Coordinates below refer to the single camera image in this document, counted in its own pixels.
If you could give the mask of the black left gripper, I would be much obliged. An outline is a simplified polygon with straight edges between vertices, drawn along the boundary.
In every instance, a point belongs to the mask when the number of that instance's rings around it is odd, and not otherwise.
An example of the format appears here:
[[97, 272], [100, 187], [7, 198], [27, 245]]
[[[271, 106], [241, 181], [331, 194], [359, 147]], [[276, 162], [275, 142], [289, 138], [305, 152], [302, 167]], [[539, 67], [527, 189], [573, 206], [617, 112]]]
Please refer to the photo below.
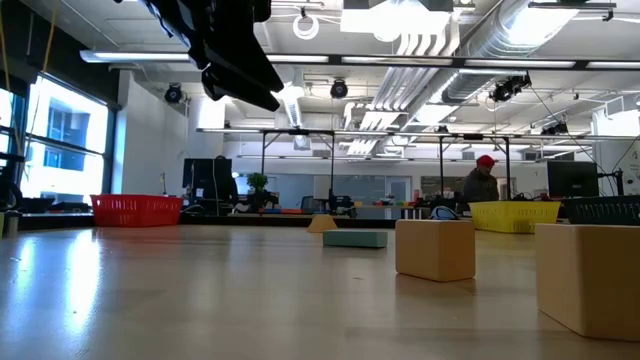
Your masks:
[[270, 17], [270, 0], [142, 0], [169, 37], [192, 47], [205, 93], [214, 101], [241, 100], [269, 111], [284, 88], [254, 35]]

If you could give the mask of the teal rectangular block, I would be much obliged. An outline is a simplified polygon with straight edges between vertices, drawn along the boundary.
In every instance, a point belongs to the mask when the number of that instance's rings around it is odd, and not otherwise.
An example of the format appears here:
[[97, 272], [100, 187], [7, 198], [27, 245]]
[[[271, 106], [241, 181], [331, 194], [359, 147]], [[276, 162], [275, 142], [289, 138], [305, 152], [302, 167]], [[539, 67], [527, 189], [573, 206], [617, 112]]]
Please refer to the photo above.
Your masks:
[[386, 248], [388, 233], [364, 229], [336, 229], [325, 231], [323, 245], [330, 247]]

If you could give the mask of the small orange cube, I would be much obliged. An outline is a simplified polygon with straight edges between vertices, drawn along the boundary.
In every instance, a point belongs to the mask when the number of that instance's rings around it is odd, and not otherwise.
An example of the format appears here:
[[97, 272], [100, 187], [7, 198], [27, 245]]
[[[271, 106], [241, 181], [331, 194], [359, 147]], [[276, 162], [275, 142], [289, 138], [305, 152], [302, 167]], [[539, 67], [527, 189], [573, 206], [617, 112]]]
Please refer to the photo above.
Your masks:
[[435, 282], [476, 275], [475, 227], [462, 220], [397, 220], [395, 270]]
[[640, 342], [640, 226], [538, 224], [539, 311], [587, 338]]

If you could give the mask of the overhead LED light bar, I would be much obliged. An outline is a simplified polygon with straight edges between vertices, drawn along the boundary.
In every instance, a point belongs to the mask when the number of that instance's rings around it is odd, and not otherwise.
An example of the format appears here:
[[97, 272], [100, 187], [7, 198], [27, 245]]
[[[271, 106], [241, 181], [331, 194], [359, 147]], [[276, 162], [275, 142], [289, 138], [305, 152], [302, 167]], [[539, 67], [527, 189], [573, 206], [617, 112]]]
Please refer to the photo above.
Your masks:
[[[106, 52], [81, 50], [87, 63], [189, 63], [186, 53]], [[464, 58], [444, 56], [341, 55], [341, 54], [267, 54], [273, 64], [426, 67], [452, 69], [506, 69], [540, 71], [614, 71], [640, 72], [640, 60], [591, 60], [543, 58]]]

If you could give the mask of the white ceiling conduit bundle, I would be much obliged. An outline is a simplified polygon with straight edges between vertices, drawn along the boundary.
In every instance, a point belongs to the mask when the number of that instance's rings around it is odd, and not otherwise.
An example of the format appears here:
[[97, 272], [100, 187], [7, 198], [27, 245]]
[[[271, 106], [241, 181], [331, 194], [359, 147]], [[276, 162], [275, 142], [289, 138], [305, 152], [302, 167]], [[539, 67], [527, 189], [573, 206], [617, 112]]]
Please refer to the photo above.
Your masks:
[[[456, 50], [459, 43], [460, 27], [457, 22], [452, 22], [436, 35], [402, 34], [396, 54], [449, 56]], [[405, 130], [411, 120], [410, 105], [424, 90], [435, 72], [435, 68], [388, 68], [378, 92], [367, 107], [358, 130], [392, 132], [391, 126], [398, 119], [400, 119], [398, 130]], [[375, 136], [354, 138], [349, 143], [346, 154], [351, 157], [379, 153], [393, 154], [401, 152], [401, 147], [407, 146], [411, 140], [415, 140], [415, 137], [393, 135], [382, 138]]]

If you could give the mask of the red plastic basket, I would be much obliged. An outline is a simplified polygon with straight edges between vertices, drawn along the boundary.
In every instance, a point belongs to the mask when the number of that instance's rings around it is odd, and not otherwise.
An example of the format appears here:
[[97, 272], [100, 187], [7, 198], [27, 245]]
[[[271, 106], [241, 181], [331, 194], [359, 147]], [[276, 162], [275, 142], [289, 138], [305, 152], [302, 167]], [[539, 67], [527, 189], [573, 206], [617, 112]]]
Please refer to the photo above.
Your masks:
[[179, 223], [183, 200], [152, 195], [92, 195], [94, 222], [101, 227], [156, 227]]

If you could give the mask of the large bright window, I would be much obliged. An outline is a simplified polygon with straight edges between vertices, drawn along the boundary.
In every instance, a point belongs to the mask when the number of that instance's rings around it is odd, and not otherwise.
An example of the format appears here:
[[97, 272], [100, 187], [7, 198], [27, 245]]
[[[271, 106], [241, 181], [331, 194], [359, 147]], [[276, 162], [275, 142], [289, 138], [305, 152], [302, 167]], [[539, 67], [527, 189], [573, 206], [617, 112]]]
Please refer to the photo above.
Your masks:
[[89, 204], [103, 188], [109, 120], [107, 106], [45, 77], [24, 95], [0, 85], [0, 152], [24, 157], [22, 195]]

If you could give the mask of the background table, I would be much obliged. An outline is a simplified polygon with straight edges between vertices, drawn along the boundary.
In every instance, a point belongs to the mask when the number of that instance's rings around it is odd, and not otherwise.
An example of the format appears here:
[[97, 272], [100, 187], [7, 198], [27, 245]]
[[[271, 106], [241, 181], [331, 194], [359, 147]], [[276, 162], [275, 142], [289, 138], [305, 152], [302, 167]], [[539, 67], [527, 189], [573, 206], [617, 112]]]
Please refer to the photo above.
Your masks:
[[426, 219], [430, 216], [429, 207], [417, 206], [415, 202], [355, 202], [350, 215], [356, 219]]

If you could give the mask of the dark object by window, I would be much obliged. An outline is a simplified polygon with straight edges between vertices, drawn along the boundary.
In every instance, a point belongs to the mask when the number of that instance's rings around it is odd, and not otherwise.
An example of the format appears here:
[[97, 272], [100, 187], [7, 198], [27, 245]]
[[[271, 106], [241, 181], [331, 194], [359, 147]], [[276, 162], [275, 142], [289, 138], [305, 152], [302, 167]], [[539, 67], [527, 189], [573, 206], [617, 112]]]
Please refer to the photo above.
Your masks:
[[23, 163], [23, 156], [0, 152], [0, 212], [18, 210], [22, 205], [16, 172]]

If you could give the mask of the person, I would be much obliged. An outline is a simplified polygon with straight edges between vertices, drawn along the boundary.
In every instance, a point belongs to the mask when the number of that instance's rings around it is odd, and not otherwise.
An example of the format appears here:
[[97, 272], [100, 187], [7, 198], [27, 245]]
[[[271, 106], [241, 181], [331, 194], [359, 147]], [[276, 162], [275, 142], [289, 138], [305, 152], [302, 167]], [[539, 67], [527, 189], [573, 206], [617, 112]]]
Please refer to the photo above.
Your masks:
[[476, 167], [467, 175], [463, 197], [468, 202], [491, 202], [499, 200], [498, 184], [491, 174], [495, 160], [482, 155], [476, 160]]

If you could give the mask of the small grey cylinder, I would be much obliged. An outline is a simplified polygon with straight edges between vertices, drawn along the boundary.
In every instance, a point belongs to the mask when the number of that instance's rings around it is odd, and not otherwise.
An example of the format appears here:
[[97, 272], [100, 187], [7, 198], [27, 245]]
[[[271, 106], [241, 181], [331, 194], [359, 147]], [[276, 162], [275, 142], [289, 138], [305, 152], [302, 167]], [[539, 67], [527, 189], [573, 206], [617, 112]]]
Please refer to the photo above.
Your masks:
[[21, 217], [21, 213], [15, 210], [0, 212], [0, 236], [3, 239], [17, 235]]

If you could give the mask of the black plastic basket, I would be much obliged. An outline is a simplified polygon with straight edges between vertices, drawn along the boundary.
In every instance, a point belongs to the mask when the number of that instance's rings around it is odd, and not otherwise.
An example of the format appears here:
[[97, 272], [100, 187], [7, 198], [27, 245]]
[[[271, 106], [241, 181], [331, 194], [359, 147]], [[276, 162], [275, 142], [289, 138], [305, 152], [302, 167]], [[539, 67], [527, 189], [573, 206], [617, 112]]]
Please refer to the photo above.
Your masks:
[[640, 226], [640, 195], [565, 199], [571, 224]]

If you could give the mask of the black background station frame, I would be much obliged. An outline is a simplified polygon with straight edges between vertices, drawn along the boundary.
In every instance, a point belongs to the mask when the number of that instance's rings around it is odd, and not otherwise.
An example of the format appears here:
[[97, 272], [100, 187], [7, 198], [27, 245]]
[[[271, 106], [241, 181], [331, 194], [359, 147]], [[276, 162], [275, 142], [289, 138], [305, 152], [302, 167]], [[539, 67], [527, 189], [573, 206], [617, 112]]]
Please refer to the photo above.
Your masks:
[[504, 168], [506, 172], [506, 199], [511, 199], [512, 182], [511, 182], [511, 140], [509, 136], [501, 134], [483, 134], [483, 133], [444, 133], [436, 132], [438, 138], [438, 160], [439, 160], [439, 176], [441, 181], [441, 195], [444, 195], [444, 140], [451, 138], [450, 144], [455, 140], [464, 140], [467, 142], [490, 141], [495, 146], [500, 147], [500, 142], [504, 144], [501, 151], [505, 155]]
[[321, 129], [303, 129], [300, 127], [289, 128], [289, 129], [261, 129], [260, 133], [262, 134], [262, 145], [261, 145], [261, 173], [265, 172], [265, 160], [266, 160], [266, 149], [270, 146], [270, 143], [267, 142], [267, 135], [270, 133], [275, 134], [273, 140], [276, 140], [281, 134], [287, 134], [289, 136], [306, 136], [310, 137], [311, 135], [316, 135], [320, 140], [324, 141], [325, 136], [331, 138], [331, 143], [326, 142], [325, 145], [330, 149], [331, 157], [329, 160], [331, 161], [330, 165], [330, 185], [328, 189], [327, 195], [327, 204], [329, 205], [329, 212], [331, 214], [336, 213], [335, 209], [335, 195], [333, 191], [334, 186], [334, 169], [335, 169], [335, 145], [336, 145], [336, 132], [334, 130], [321, 130]]

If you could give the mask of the black aluminium table frame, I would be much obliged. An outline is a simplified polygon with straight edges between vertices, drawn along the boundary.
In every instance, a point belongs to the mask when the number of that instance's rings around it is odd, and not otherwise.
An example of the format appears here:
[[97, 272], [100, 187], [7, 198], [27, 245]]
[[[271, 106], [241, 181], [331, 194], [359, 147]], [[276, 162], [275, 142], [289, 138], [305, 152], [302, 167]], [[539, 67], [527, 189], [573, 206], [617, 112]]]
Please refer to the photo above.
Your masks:
[[[234, 214], [233, 216], [195, 216], [182, 215], [179, 225], [211, 225], [211, 226], [255, 226], [255, 227], [308, 227], [313, 215], [289, 214]], [[339, 228], [371, 228], [394, 229], [395, 220], [357, 219], [333, 216]], [[92, 214], [28, 214], [23, 215], [18, 223], [19, 231], [54, 230], [67, 228], [96, 227]]]

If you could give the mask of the silver ceiling duct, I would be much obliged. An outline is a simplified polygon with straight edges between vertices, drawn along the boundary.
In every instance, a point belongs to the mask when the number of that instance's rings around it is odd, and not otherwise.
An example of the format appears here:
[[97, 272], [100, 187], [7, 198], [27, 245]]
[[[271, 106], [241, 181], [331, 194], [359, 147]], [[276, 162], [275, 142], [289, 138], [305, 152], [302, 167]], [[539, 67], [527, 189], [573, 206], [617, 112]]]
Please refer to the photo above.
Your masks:
[[[457, 55], [474, 58], [528, 58], [579, 13], [577, 9], [531, 8], [529, 3], [532, 1], [558, 0], [503, 0], [457, 49]], [[477, 95], [493, 79], [492, 75], [440, 69], [411, 103], [408, 118], [438, 122], [457, 110], [461, 103]]]

